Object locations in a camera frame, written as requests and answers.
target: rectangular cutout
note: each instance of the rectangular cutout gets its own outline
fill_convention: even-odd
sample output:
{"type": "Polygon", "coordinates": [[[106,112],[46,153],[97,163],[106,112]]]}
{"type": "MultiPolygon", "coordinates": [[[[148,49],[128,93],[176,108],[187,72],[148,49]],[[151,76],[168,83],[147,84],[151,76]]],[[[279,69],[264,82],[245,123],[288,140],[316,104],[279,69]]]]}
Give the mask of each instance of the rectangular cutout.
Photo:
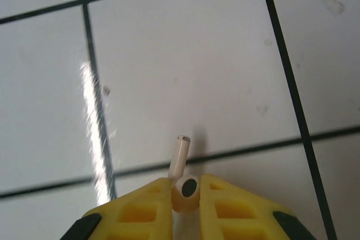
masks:
{"type": "Polygon", "coordinates": [[[253,219],[254,210],[238,200],[216,200],[216,213],[220,219],[253,219]]]}
{"type": "Polygon", "coordinates": [[[224,240],[268,240],[262,228],[233,228],[228,226],[221,227],[224,240]]]}
{"type": "Polygon", "coordinates": [[[154,203],[130,203],[121,211],[118,222],[153,222],[157,211],[154,203]]]}

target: black circular hole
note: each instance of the black circular hole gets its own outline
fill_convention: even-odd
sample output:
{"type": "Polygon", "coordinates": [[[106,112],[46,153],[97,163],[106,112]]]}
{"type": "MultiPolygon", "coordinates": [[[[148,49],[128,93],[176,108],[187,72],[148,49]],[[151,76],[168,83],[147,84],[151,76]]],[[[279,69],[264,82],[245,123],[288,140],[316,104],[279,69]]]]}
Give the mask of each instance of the black circular hole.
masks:
{"type": "Polygon", "coordinates": [[[185,181],[184,185],[182,185],[181,193],[184,197],[190,197],[194,194],[197,188],[197,181],[195,179],[188,179],[185,181]]]}

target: dirt speck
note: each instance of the dirt speck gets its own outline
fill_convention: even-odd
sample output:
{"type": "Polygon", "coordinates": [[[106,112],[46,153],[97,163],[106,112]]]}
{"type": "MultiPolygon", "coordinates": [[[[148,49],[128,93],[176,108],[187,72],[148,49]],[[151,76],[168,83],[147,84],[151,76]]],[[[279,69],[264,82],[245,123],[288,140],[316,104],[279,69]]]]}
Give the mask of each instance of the dirt speck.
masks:
{"type": "Polygon", "coordinates": [[[272,41],[270,39],[264,40],[264,44],[266,47],[270,47],[272,45],[272,41]]]}
{"type": "Polygon", "coordinates": [[[246,95],[249,96],[252,93],[252,91],[253,91],[252,88],[249,87],[246,91],[246,95]]]}
{"type": "Polygon", "coordinates": [[[340,1],[337,0],[321,0],[324,6],[328,11],[331,12],[332,15],[337,16],[340,15],[344,10],[345,6],[340,1]]]}
{"type": "Polygon", "coordinates": [[[256,110],[262,117],[264,117],[269,110],[269,106],[258,106],[256,107],[256,110]]]}
{"type": "Polygon", "coordinates": [[[109,134],[109,139],[113,139],[116,136],[116,130],[109,134]]]}
{"type": "Polygon", "coordinates": [[[355,105],[355,101],[352,98],[348,98],[348,102],[350,102],[351,104],[355,105]]]}
{"type": "Polygon", "coordinates": [[[108,85],[104,85],[104,86],[102,87],[102,92],[103,92],[103,94],[104,94],[106,97],[108,97],[108,96],[109,96],[110,91],[111,91],[110,86],[108,86],[108,85]]]}

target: yellow plastic object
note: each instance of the yellow plastic object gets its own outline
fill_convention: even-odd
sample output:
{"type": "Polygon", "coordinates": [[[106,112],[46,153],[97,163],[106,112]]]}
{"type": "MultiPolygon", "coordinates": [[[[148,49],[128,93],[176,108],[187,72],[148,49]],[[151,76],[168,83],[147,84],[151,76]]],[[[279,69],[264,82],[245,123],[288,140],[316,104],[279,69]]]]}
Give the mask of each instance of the yellow plastic object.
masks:
{"type": "Polygon", "coordinates": [[[102,219],[89,240],[171,240],[172,183],[159,178],[92,209],[102,219]]]}
{"type": "Polygon", "coordinates": [[[295,216],[282,205],[235,187],[213,175],[200,180],[202,240],[289,240],[274,211],[295,216]]]}

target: white plastic tube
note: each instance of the white plastic tube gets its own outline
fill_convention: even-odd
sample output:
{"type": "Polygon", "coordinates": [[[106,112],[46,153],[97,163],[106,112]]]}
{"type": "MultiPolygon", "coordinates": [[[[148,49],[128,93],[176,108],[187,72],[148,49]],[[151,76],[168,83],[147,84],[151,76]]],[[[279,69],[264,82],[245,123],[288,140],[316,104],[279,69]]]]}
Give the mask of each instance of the white plastic tube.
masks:
{"type": "Polygon", "coordinates": [[[184,169],[189,152],[190,138],[179,136],[176,140],[173,158],[171,159],[168,177],[176,183],[184,175],[184,169]]]}

